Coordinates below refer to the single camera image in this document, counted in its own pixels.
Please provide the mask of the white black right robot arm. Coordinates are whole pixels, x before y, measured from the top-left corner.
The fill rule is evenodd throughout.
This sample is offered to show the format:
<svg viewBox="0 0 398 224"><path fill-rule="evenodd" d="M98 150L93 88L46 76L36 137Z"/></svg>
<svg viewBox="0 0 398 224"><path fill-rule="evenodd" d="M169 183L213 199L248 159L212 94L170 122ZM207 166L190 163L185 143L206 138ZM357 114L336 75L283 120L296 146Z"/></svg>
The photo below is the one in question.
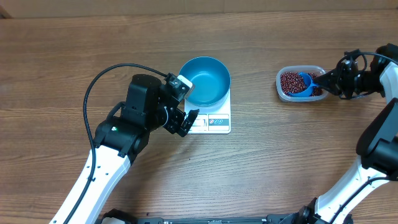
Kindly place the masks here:
<svg viewBox="0 0 398 224"><path fill-rule="evenodd" d="M363 69L357 58L372 56ZM342 100L378 93L386 107L365 129L356 145L357 157L342 178L325 194L280 223L352 223L350 212L373 190L397 181L397 46L383 45L375 52L345 52L335 69L313 79L319 87Z"/></svg>

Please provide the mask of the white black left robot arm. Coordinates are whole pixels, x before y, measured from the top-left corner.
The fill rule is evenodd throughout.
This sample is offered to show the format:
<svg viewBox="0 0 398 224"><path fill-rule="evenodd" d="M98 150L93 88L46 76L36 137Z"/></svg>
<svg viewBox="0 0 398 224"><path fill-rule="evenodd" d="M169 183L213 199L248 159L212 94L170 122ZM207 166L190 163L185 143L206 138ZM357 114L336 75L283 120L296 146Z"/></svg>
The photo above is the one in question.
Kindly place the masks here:
<svg viewBox="0 0 398 224"><path fill-rule="evenodd" d="M52 218L52 223L94 223L117 183L159 127L184 137L197 110L184 113L177 106L194 84L182 75L164 81L152 75L132 77L125 101L118 103L98 125L86 164Z"/></svg>

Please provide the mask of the blue plastic scoop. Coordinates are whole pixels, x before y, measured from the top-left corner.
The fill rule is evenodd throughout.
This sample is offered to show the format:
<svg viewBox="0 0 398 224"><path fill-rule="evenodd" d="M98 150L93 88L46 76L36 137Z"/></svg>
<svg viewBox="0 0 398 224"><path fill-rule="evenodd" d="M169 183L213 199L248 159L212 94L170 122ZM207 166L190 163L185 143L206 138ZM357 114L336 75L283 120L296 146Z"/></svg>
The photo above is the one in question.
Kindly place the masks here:
<svg viewBox="0 0 398 224"><path fill-rule="evenodd" d="M313 93L313 89L319 87L314 81L313 78L308 74L304 72L299 72L298 75L300 75L303 78L303 82L305 84L306 89L304 89L301 92L298 93L291 93L289 92L288 95L292 97L309 97Z"/></svg>

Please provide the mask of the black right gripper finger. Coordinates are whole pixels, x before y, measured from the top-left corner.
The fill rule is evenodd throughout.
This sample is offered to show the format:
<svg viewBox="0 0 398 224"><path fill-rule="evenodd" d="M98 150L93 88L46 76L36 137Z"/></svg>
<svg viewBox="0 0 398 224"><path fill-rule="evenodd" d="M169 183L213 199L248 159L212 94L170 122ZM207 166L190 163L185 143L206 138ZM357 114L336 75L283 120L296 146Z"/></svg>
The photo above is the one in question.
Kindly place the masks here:
<svg viewBox="0 0 398 224"><path fill-rule="evenodd" d="M316 86L331 93L332 95L338 96L341 94L340 87L335 82L315 82Z"/></svg>
<svg viewBox="0 0 398 224"><path fill-rule="evenodd" d="M338 71L333 69L324 75L318 76L313 79L314 83L336 83L338 81Z"/></svg>

